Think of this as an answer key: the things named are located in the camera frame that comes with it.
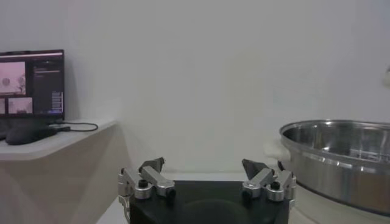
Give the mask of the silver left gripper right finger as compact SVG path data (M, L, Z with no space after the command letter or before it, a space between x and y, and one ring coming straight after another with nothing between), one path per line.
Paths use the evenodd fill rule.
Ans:
M260 198L262 195L272 202L289 203L292 209L296 203L297 178L288 170L277 173L265 163L255 162L249 159L241 161L247 181L242 183L241 195L244 203L251 203L252 200Z

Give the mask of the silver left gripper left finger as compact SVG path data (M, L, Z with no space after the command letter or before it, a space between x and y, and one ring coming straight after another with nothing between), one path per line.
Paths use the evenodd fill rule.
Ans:
M130 218L130 199L148 200L152 197L153 188L158 196L173 202L176 197L175 182L161 175L165 163L163 157L145 161L138 168L122 168L118 174L118 200L123 206L124 217Z

